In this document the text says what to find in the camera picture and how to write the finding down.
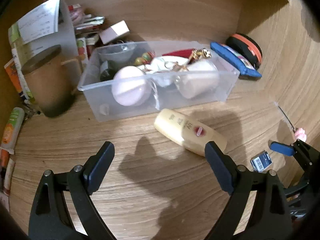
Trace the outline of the red gold drawstring pouch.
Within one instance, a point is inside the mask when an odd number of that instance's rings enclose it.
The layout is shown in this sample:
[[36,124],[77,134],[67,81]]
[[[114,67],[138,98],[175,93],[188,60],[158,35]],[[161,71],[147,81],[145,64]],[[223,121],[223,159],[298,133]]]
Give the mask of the red gold drawstring pouch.
[[202,59],[210,59],[212,57],[211,52],[206,49],[184,49],[184,50],[177,50],[172,51],[169,53],[163,54],[163,56],[178,56],[183,57],[189,60],[189,62],[194,62]]

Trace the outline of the white drawstring pouch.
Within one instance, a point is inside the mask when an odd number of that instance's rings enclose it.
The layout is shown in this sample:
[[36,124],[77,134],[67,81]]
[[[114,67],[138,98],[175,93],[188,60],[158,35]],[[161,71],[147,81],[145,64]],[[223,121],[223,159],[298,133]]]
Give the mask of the white drawstring pouch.
[[174,76],[160,74],[168,73],[173,70],[176,65],[182,66],[189,62],[188,59],[178,56],[160,56],[154,58],[150,64],[138,66],[145,74],[152,75],[152,79],[156,85],[160,87],[168,87],[174,82]]

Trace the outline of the barcode card packet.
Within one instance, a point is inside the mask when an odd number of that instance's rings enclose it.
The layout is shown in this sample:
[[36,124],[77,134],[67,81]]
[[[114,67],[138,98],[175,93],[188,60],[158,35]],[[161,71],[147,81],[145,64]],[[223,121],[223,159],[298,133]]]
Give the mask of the barcode card packet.
[[250,163],[253,167],[253,171],[261,173],[272,164],[272,160],[267,151],[262,151],[253,157]]

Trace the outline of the orange marker pen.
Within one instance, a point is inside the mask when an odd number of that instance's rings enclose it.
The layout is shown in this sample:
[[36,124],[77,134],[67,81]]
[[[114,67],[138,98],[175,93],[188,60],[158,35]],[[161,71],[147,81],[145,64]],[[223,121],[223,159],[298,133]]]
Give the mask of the orange marker pen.
[[5,149],[1,149],[1,191],[7,196],[10,195],[14,167],[15,161],[11,154]]

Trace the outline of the black orange zipper case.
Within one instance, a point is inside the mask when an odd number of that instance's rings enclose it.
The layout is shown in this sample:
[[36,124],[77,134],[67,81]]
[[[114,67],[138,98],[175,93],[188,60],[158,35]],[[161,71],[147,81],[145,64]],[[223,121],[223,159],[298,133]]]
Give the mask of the black orange zipper case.
[[226,45],[244,56],[256,70],[260,68],[263,52],[255,40],[245,34],[235,33],[227,38]]

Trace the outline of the frosted white plastic cup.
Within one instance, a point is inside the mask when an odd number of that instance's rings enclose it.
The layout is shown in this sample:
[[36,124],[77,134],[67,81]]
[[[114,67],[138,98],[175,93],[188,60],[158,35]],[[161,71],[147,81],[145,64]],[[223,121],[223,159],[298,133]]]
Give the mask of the frosted white plastic cup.
[[179,75],[175,80],[175,85],[186,99],[192,99],[219,85],[219,71],[210,60],[192,63],[182,72],[186,72],[186,74]]

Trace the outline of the brown jar with lid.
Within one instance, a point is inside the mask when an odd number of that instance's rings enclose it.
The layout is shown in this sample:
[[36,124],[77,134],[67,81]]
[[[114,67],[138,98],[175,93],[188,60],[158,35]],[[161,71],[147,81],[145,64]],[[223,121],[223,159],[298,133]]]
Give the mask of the brown jar with lid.
[[67,65],[82,74],[81,59],[66,59],[60,45],[51,46],[33,56],[22,66],[22,74],[40,111],[55,118],[67,111],[74,102],[75,86],[69,77]]

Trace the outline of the pink round compact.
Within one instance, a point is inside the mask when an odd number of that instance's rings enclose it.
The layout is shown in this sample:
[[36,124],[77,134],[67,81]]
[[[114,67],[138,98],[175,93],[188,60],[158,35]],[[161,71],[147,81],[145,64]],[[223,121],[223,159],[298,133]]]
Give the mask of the pink round compact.
[[112,95],[122,106],[139,106],[151,95],[151,84],[137,67],[121,68],[113,78]]

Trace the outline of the clear plastic storage bin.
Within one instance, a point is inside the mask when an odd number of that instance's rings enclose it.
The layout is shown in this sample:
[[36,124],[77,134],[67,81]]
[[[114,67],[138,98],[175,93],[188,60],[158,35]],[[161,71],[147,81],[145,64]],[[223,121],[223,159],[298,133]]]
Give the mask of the clear plastic storage bin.
[[225,101],[239,74],[196,41],[128,42],[93,51],[78,90],[101,122]]

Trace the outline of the dark green dropper bottle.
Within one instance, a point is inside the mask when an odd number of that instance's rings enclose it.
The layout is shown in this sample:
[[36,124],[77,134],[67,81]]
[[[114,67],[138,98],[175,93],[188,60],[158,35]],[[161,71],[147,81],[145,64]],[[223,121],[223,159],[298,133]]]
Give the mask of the dark green dropper bottle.
[[117,66],[114,61],[104,61],[100,66],[100,81],[112,80],[117,71]]

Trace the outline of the clear glass bowl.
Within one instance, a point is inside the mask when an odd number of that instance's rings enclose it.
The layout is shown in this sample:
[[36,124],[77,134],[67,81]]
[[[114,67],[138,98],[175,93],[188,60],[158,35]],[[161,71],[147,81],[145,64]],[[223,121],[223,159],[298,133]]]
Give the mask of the clear glass bowl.
[[135,49],[135,42],[119,43],[99,48],[98,55],[103,62],[125,63],[132,57]]

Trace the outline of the green red bead charm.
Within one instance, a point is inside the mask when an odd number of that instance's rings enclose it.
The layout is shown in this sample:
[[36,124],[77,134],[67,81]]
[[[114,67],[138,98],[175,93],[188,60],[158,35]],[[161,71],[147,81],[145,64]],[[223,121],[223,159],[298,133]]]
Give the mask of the green red bead charm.
[[150,64],[151,61],[154,59],[155,54],[154,52],[148,51],[143,53],[140,57],[137,57],[134,61],[134,66],[141,66],[141,65],[146,65]]

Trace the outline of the stack of books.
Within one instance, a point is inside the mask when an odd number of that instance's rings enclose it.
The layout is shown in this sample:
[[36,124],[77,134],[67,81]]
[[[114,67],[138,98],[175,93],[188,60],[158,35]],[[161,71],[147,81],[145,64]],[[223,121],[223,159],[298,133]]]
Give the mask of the stack of books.
[[83,64],[88,64],[89,58],[101,45],[99,33],[102,31],[105,18],[103,16],[85,15],[83,21],[74,27],[78,54]]

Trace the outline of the white paper note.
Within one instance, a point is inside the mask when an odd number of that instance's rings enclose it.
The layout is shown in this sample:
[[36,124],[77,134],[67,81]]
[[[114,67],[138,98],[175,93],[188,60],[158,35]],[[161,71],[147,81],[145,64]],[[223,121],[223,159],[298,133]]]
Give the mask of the white paper note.
[[22,44],[57,33],[60,0],[48,0],[29,11],[8,30],[9,42],[21,40]]

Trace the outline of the small pink cardboard box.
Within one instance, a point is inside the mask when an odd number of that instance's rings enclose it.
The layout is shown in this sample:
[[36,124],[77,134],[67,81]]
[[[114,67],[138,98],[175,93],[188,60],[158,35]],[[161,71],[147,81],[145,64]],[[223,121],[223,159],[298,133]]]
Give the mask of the small pink cardboard box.
[[130,33],[130,30],[124,20],[108,27],[99,33],[100,39],[103,44],[112,42],[120,37]]

